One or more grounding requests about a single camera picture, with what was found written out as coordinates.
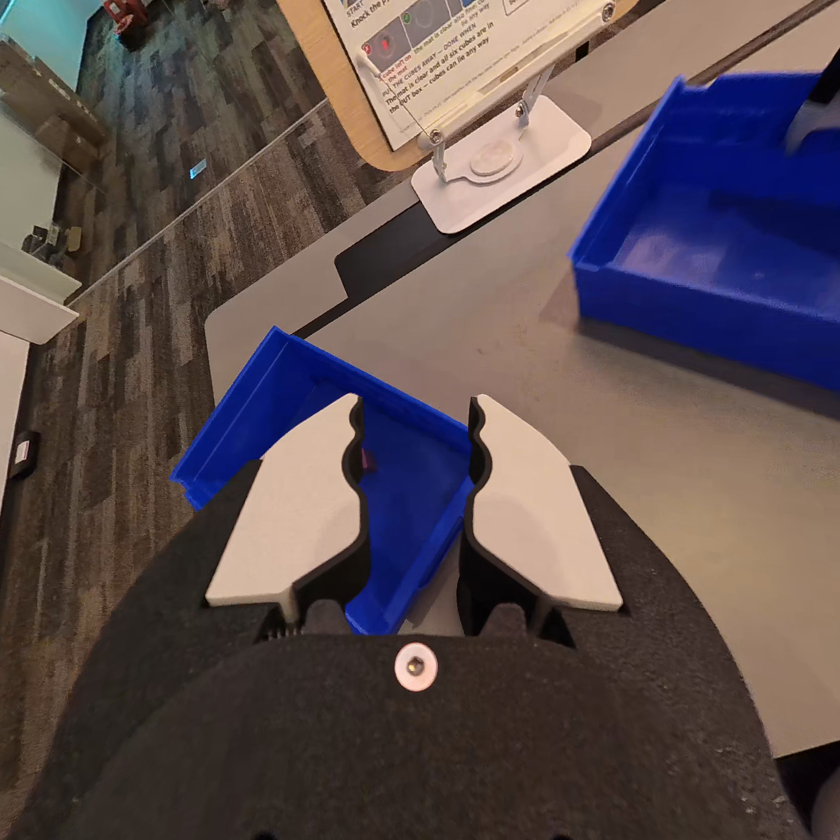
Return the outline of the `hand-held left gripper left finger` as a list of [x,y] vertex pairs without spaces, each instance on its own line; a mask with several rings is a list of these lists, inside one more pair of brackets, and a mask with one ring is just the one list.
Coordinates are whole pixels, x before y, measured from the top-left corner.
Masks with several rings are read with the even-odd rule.
[[342,395],[264,454],[205,592],[211,607],[275,607],[282,625],[349,625],[371,575],[364,404]]

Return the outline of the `red floor fan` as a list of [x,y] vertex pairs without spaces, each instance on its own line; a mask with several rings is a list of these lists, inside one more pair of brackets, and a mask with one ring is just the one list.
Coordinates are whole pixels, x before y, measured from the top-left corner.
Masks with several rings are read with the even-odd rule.
[[112,19],[113,33],[118,39],[133,35],[149,24],[143,1],[101,1],[101,5]]

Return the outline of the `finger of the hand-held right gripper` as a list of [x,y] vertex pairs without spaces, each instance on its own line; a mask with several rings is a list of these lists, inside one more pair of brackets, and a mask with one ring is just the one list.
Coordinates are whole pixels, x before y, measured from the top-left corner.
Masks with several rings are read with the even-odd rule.
[[794,154],[814,132],[839,130],[839,98],[828,103],[807,100],[795,114],[784,138],[784,150]]

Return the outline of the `small black floor device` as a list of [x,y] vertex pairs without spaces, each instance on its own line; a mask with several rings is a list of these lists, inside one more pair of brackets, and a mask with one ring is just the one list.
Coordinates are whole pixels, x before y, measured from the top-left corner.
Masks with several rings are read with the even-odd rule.
[[34,430],[25,430],[16,435],[8,472],[10,480],[23,480],[34,473],[38,463],[40,440],[40,433]]

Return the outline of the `stacked cardboard boxes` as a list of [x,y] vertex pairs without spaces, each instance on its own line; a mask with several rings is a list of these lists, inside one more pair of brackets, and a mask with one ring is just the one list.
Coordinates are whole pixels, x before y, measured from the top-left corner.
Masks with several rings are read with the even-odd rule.
[[39,58],[1,38],[2,102],[48,152],[87,175],[109,141],[105,123]]

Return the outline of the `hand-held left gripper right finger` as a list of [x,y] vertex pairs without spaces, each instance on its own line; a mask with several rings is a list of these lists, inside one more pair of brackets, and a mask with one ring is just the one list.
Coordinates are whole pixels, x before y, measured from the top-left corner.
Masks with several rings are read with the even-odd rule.
[[623,596],[571,462],[487,394],[469,402],[469,478],[458,555],[457,608],[481,632],[513,604],[529,632],[565,632],[565,607],[619,613]]

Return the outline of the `printed instruction sheet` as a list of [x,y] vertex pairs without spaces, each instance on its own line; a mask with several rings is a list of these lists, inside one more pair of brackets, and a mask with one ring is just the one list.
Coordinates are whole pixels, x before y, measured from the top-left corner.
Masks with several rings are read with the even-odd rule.
[[428,145],[463,113],[578,46],[617,2],[322,2],[390,149]]

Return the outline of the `blue plastic storage bin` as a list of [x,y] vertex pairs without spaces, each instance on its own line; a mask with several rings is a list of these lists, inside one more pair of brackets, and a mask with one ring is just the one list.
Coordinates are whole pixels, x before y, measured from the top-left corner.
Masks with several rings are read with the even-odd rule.
[[358,634],[394,634],[462,528],[471,443],[465,425],[307,341],[272,328],[171,473],[195,511],[247,462],[346,393],[364,405],[375,470],[371,576],[346,608]]
[[822,72],[676,78],[569,253],[582,317],[838,392],[839,136]]

